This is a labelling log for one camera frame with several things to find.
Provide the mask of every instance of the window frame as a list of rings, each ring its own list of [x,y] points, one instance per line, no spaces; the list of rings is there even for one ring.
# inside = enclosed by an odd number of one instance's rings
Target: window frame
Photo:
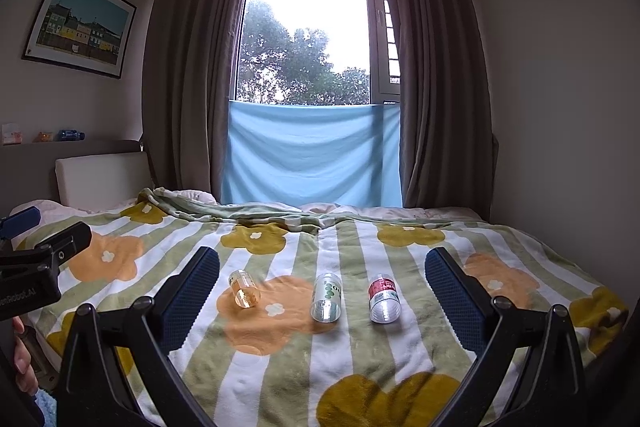
[[[242,1],[242,18],[240,20],[236,42],[234,74],[230,82],[229,99],[235,100],[238,89],[239,51],[244,26],[246,1]],[[369,23],[369,89],[370,103],[380,104],[400,101],[399,84],[391,84],[389,73],[388,47],[386,40],[386,19],[384,0],[367,0],[367,21]]]

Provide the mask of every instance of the sky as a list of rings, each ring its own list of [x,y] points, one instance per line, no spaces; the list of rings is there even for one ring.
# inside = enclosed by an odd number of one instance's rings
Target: sky
[[[336,73],[348,67],[369,71],[367,0],[262,1],[271,5],[290,35],[297,28],[324,30],[329,36],[329,62]]]
[[[71,14],[82,22],[100,23],[112,32],[122,35],[127,23],[127,12],[107,0],[51,0],[71,9]]]

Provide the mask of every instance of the bottle with red label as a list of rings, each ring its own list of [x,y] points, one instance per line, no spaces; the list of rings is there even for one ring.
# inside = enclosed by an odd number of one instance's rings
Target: bottle with red label
[[[369,280],[369,310],[371,320],[379,324],[400,316],[400,299],[392,276],[380,273]]]

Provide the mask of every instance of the brown curtain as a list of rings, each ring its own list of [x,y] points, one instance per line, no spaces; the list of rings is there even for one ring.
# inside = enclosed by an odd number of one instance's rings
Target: brown curtain
[[[206,190],[220,199],[243,1],[154,1],[142,71],[142,125],[159,186]]]
[[[489,90],[471,0],[388,0],[400,59],[405,207],[468,206],[489,218]]]

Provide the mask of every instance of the wall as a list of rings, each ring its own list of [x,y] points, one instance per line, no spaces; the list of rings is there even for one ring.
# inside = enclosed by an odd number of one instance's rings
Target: wall
[[[640,0],[474,0],[500,141],[492,221],[640,291]]]
[[[87,139],[142,133],[141,75],[153,0],[127,0],[138,10],[122,78],[21,60],[41,0],[0,0],[0,123],[20,124],[25,141],[40,130],[73,128]]]

